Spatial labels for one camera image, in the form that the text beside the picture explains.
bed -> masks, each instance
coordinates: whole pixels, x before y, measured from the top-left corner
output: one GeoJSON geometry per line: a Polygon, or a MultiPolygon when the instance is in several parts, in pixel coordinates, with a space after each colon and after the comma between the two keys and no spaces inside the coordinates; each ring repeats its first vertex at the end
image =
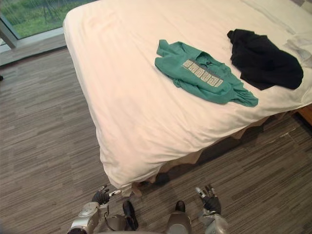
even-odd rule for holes
{"type": "Polygon", "coordinates": [[[71,10],[64,34],[96,126],[100,159],[112,185],[131,192],[168,162],[193,159],[202,149],[268,116],[312,103],[312,69],[299,88],[260,91],[259,104],[220,105],[182,89],[156,69],[158,41],[182,41],[231,64],[227,32],[268,35],[280,49],[311,31],[312,15],[284,0],[99,0],[71,10]]]}

green shirt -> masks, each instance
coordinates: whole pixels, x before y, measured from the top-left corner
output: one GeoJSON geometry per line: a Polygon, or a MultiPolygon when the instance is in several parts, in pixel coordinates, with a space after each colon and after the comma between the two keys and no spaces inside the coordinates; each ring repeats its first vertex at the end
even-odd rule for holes
{"type": "Polygon", "coordinates": [[[155,66],[166,74],[176,87],[204,100],[219,104],[233,101],[244,106],[256,106],[258,99],[243,88],[243,83],[224,63],[206,52],[182,42],[168,44],[160,40],[155,66]]]}

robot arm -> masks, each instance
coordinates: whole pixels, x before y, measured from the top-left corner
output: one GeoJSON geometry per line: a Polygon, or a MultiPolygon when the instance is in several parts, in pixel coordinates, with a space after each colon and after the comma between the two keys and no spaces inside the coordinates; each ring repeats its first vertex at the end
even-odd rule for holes
{"type": "Polygon", "coordinates": [[[109,214],[108,201],[112,196],[120,194],[120,190],[108,193],[106,185],[99,188],[93,196],[91,202],[88,202],[82,207],[78,217],[73,221],[73,224],[67,234],[92,234],[94,228],[98,225],[102,217],[107,217],[109,214]]]}
{"type": "Polygon", "coordinates": [[[205,187],[207,192],[196,187],[196,192],[199,194],[204,208],[198,214],[206,230],[205,234],[226,234],[228,223],[221,216],[221,204],[219,198],[215,195],[215,190],[208,185],[205,187]]]}

grass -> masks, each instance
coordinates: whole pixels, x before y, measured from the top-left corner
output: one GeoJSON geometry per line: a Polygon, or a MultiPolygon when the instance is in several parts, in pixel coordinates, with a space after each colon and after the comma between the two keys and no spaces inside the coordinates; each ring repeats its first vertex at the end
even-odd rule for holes
{"type": "Polygon", "coordinates": [[[21,38],[62,27],[67,12],[92,0],[3,0],[1,12],[21,38]]]}

wooden nightstand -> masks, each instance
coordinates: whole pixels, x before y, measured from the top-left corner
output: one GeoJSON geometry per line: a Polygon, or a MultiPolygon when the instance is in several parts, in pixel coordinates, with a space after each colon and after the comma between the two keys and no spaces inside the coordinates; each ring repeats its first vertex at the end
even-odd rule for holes
{"type": "Polygon", "coordinates": [[[297,109],[293,113],[299,113],[312,126],[312,104],[297,109]]]}

